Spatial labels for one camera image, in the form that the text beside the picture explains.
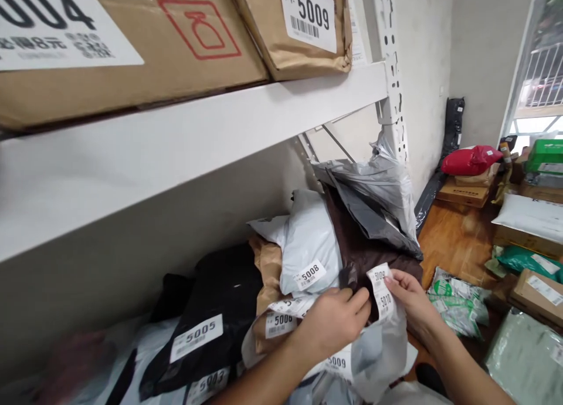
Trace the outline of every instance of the printed number 5009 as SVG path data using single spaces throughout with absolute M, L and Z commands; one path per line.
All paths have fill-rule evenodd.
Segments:
M 299 16 L 302 19 L 308 19 L 309 22 L 316 23 L 320 28 L 323 27 L 323 24 L 325 29 L 330 28 L 326 9 L 321 9 L 321 6 L 313 4 L 310 0 L 297 0 L 297 4 L 299 5 Z
M 22 6 L 27 6 L 41 22 L 51 28 L 66 29 L 69 26 L 48 0 L 19 0 L 19 3 L 17 0 L 3 0 L 2 3 L 8 5 L 11 11 L 5 10 L 0 4 L 0 17 L 20 28 L 33 28 L 36 25 Z M 68 20 L 83 22 L 91 30 L 96 30 L 93 25 L 94 19 L 86 16 L 74 0 L 60 0 L 60 3 Z

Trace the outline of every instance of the finger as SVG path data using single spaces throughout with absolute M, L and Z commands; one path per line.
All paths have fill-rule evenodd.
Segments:
M 389 277 L 386 276 L 384 281 L 387 289 L 389 289 L 389 291 L 401 302 L 405 302 L 409 298 L 409 295 L 411 295 L 411 292 L 404 289 L 400 284 L 393 283 L 393 280 Z
M 366 302 L 369 302 L 369 291 L 366 288 L 361 288 L 355 295 L 348 301 L 350 309 L 357 313 Z
M 422 286 L 413 275 L 397 269 L 392 269 L 391 274 L 393 275 L 393 279 L 398 281 L 407 291 L 424 293 L 424 289 L 422 289 Z
M 340 299 L 342 302 L 348 302 L 350 298 L 352 298 L 352 289 L 344 288 L 341 289 L 339 293 L 336 294 L 336 297 Z
M 367 301 L 362 305 L 362 308 L 356 314 L 356 321 L 358 322 L 358 327 L 361 330 L 368 321 L 369 314 L 371 313 L 371 301 Z

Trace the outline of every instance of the white package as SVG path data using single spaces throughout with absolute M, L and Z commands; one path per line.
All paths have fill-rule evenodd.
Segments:
M 408 170 L 395 158 L 383 132 L 380 132 L 377 142 L 370 145 L 374 153 L 368 162 L 330 160 L 311 163 L 315 176 L 332 186 L 326 173 L 326 169 L 330 169 L 336 179 L 375 199 L 399 221 L 404 234 L 419 245 L 416 238 L 415 202 Z
M 492 223 L 563 244 L 563 204 L 505 194 Z
M 342 258 L 321 194 L 309 190 L 293 191 L 293 206 L 288 217 L 254 220 L 248 224 L 260 236 L 281 247 L 280 290 L 284 295 L 299 291 L 316 293 L 331 286 L 338 287 Z M 298 283 L 304 280 L 301 273 L 315 265 L 317 269 L 321 265 L 323 271 L 310 270 L 303 277 L 314 282 L 303 287 Z

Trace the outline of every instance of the brown plastic bag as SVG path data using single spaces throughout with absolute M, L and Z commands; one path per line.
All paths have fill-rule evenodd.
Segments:
M 248 243 L 254 251 L 254 264 L 260 270 L 264 287 L 256 298 L 256 315 L 258 320 L 252 326 L 252 331 L 256 336 L 256 353 L 266 354 L 278 347 L 289 335 L 286 333 L 281 336 L 266 339 L 266 318 L 268 306 L 282 299 L 292 298 L 291 295 L 282 295 L 280 292 L 280 275 L 282 274 L 282 249 L 273 242 L 268 242 L 264 238 L 254 235 Z

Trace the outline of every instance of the package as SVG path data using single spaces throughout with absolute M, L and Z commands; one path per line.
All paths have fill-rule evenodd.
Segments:
M 526 171 L 563 174 L 563 140 L 537 140 L 526 163 Z
M 502 247 L 518 245 L 557 260 L 563 257 L 563 245 L 505 226 L 497 226 L 493 243 Z
M 373 199 L 365 197 L 339 182 L 330 169 L 327 170 L 327 173 L 340 199 L 365 238 L 385 242 L 399 251 L 423 260 L 420 246 L 401 232 L 397 219 L 391 213 Z
M 484 365 L 517 404 L 563 403 L 563 338 L 518 310 L 504 319 Z
M 476 323 L 489 325 L 484 300 L 491 291 L 473 286 L 436 267 L 428 298 L 458 335 L 482 339 Z
M 4 27 L 0 122 L 12 130 L 267 79 L 232 0 L 47 0 L 56 25 L 13 1 L 30 25 Z
M 275 80 L 349 72 L 347 0 L 235 0 Z
M 455 176 L 456 185 L 461 187 L 489 187 L 494 181 L 500 163 L 494 163 L 483 173 L 476 176 Z
M 401 231 L 419 245 L 408 170 L 394 156 L 383 131 L 379 133 L 377 142 L 370 145 L 373 155 L 367 163 L 350 163 L 348 160 L 312 163 L 315 176 L 331 185 L 327 174 L 327 169 L 330 169 L 339 182 L 390 212 L 399 221 Z
M 316 365 L 304 378 L 307 380 L 321 371 L 335 374 L 349 382 L 353 391 L 369 403 L 377 403 L 389 384 L 401 376 L 406 365 L 408 344 L 405 310 L 382 283 L 382 277 L 390 274 L 389 267 L 379 266 L 375 273 L 377 276 L 371 275 L 370 293 L 376 297 L 372 308 L 379 310 L 381 318 L 365 328 L 356 341 Z M 270 309 L 283 315 L 302 318 L 317 297 L 309 295 L 281 301 L 270 305 Z M 242 346 L 242 356 L 247 368 L 252 368 L 264 358 L 264 355 L 256 354 L 253 337 L 253 331 L 249 330 Z
M 234 375 L 261 288 L 248 244 L 202 258 L 178 326 L 143 374 L 141 400 L 191 385 L 227 367 Z
M 536 320 L 563 329 L 563 285 L 529 269 L 522 271 L 510 293 L 514 306 Z
M 297 327 L 297 321 L 284 322 L 280 320 L 279 316 L 276 319 L 273 312 L 264 313 L 271 303 L 292 298 L 291 295 L 283 295 L 280 291 L 282 249 L 279 245 L 268 242 L 258 235 L 252 236 L 249 244 L 254 251 L 254 264 L 260 270 L 264 283 L 256 298 L 258 318 L 252 325 L 252 330 L 256 337 L 256 353 L 267 354 L 286 340 Z
M 523 181 L 518 193 L 524 197 L 535 198 L 536 200 L 563 204 L 563 188 L 538 187 Z
M 349 287 L 354 292 L 370 288 L 368 272 L 374 267 L 387 263 L 391 269 L 398 269 L 422 280 L 420 262 L 380 241 L 366 239 L 356 222 L 348 213 L 336 189 L 323 184 L 327 198 L 328 213 L 333 222 L 342 255 L 340 287 Z M 371 321 L 377 320 L 377 310 L 372 308 Z
M 502 153 L 490 146 L 463 148 L 449 154 L 442 163 L 442 171 L 449 175 L 476 176 L 483 173 L 496 161 Z
M 419 235 L 430 212 L 430 207 L 436 198 L 436 194 L 442 189 L 447 175 L 440 170 L 442 162 L 448 154 L 459 148 L 462 142 L 462 117 L 465 108 L 465 99 L 448 99 L 446 102 L 446 126 L 444 129 L 444 141 L 442 143 L 442 155 L 434 175 L 424 187 L 415 207 L 416 234 Z
M 488 187 L 459 187 L 454 177 L 449 176 L 436 199 L 482 208 L 489 198 L 489 191 Z
M 338 287 L 342 262 L 323 196 L 315 191 L 293 191 L 291 215 L 285 224 L 281 225 L 282 221 L 278 218 L 248 223 L 262 237 L 281 247 L 281 292 L 315 293 Z
M 563 189 L 563 175 L 549 173 L 526 173 L 525 181 L 530 186 Z
M 506 194 L 503 207 L 492 223 L 563 244 L 562 221 L 562 204 Z
M 530 269 L 542 276 L 563 283 L 563 267 L 560 263 L 529 249 L 510 245 L 506 247 L 498 261 L 512 273 L 520 274 L 524 269 Z
M 526 169 L 524 168 L 526 162 L 528 161 L 528 155 L 530 154 L 530 148 L 524 147 L 522 150 L 522 155 L 519 156 L 513 162 L 513 172 L 510 177 L 510 182 L 516 185 L 520 185 L 524 180 L 526 175 Z

